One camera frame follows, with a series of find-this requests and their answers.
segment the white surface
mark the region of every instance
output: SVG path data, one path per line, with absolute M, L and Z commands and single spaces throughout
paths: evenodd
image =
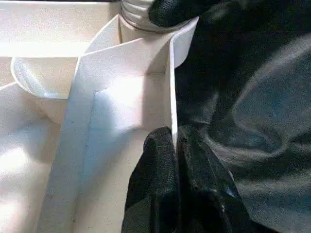
M 1 87 L 0 100 L 0 232 L 33 233 L 60 126 L 17 83 Z
M 171 74 L 186 58 L 196 23 L 176 32 L 171 45 L 173 33 L 155 34 L 81 57 L 38 233 L 120 232 L 146 135 L 161 126 L 177 135 Z

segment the finger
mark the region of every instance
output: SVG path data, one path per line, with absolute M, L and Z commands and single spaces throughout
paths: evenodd
M 219 0 L 155 0 L 149 19 L 159 27 L 172 27 L 204 13 Z

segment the black glove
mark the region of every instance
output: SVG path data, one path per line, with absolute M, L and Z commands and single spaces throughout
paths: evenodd
M 253 220 L 309 233 L 311 1 L 201 2 L 150 9 L 160 26 L 201 14 L 175 70 L 178 124 L 195 126 L 230 169 Z
M 150 133 L 129 182 L 123 233 L 249 233 L 250 219 L 225 169 L 199 133 Z

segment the curved plastic edge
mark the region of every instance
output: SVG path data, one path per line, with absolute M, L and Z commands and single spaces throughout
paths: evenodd
M 172 138 L 175 148 L 177 146 L 177 134 L 178 134 L 177 105 L 176 105 L 176 91 L 175 91 L 175 68 L 179 67 L 187 58 L 198 21 L 199 17 L 196 17 L 195 19 L 191 20 L 177 34 L 175 34 L 170 41 L 169 72 L 170 72 L 170 88 L 171 88 Z

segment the white plastic tray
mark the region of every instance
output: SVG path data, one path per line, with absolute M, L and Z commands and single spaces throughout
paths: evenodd
M 120 3 L 2 2 L 0 8 L 8 22 L 0 25 L 7 31 L 0 47 L 8 46 L 0 58 L 0 159 L 26 158 L 20 170 L 29 177 L 25 183 L 40 183 L 25 194 L 17 188 L 29 199 L 0 193 L 0 209 L 11 208 L 7 219 L 17 212 L 26 216 L 0 219 L 0 227 L 17 233 L 120 232 L 128 179 L 145 137 L 169 126 L 176 142 L 174 68 L 188 54 L 197 19 L 155 34 L 129 25 L 118 15 Z M 16 141 L 14 147 L 9 141 Z M 27 143 L 31 149 L 20 149 Z M 49 159 L 37 177 L 37 160 L 45 154 Z

